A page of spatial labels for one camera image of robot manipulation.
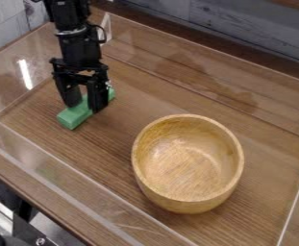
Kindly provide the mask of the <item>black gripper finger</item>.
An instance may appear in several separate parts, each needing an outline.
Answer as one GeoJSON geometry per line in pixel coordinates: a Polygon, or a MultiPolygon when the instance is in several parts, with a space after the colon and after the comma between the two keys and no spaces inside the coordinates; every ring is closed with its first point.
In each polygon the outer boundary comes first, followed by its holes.
{"type": "Polygon", "coordinates": [[[90,80],[86,84],[87,104],[94,113],[99,112],[110,103],[110,87],[98,79],[90,80]]]}
{"type": "Polygon", "coordinates": [[[55,74],[54,80],[64,105],[75,107],[83,100],[79,84],[66,74],[55,74]]]}

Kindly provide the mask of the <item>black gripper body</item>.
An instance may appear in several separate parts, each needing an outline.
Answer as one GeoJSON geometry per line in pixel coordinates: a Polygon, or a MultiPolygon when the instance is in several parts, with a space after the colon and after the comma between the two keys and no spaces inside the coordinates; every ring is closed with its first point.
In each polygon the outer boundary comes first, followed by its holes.
{"type": "Polygon", "coordinates": [[[102,63],[102,45],[107,33],[100,26],[82,26],[55,33],[62,57],[51,58],[52,77],[59,85],[86,85],[88,81],[108,82],[108,66],[102,63]]]}

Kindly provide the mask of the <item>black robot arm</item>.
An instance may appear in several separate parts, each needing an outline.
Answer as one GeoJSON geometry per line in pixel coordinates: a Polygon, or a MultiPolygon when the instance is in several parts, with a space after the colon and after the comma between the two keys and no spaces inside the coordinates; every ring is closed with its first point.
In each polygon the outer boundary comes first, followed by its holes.
{"type": "Polygon", "coordinates": [[[83,100],[80,86],[86,86],[87,106],[99,112],[108,106],[108,69],[102,63],[100,45],[107,42],[104,28],[88,21],[90,0],[31,0],[44,2],[50,21],[55,25],[60,58],[51,58],[55,85],[68,108],[83,100]]]}

